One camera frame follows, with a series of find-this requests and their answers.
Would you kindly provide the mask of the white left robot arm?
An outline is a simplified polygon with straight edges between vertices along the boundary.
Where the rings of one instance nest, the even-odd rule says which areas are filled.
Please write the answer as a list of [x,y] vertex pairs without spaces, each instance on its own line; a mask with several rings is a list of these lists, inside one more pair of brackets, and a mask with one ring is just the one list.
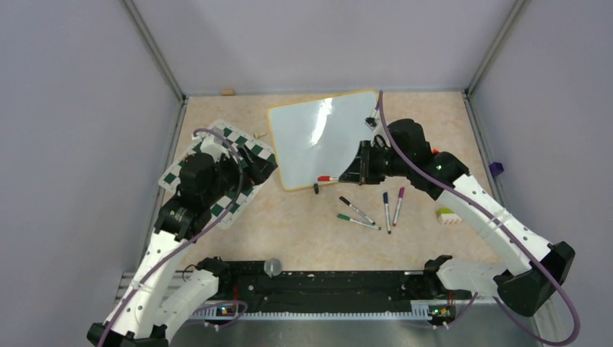
[[207,138],[175,164],[172,198],[158,213],[150,242],[120,302],[103,322],[90,326],[94,346],[169,346],[192,313],[213,297],[229,295],[232,280],[214,261],[196,270],[179,290],[166,294],[179,263],[229,214],[240,196],[254,192],[277,168],[275,156]]

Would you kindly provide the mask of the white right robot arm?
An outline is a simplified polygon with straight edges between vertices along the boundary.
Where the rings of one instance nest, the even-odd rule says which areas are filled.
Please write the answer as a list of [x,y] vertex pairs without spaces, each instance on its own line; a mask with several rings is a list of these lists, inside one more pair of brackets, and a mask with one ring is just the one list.
[[523,225],[458,158],[433,150],[414,120],[394,121],[387,129],[374,117],[366,124],[374,136],[360,141],[340,181],[380,184],[387,177],[404,177],[465,221],[502,260],[489,264],[440,256],[426,265],[433,272],[424,278],[425,291],[434,298],[451,290],[478,292],[501,300],[521,316],[534,316],[557,289],[542,271],[563,284],[575,250],[565,241],[553,244]]

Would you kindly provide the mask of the yellow framed whiteboard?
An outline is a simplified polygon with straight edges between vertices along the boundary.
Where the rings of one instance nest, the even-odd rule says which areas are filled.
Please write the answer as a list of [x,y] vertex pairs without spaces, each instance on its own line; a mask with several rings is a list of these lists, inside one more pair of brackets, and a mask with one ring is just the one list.
[[269,108],[267,120],[283,189],[308,189],[320,176],[345,171],[360,141],[373,136],[366,118],[377,99],[377,91],[359,90]]

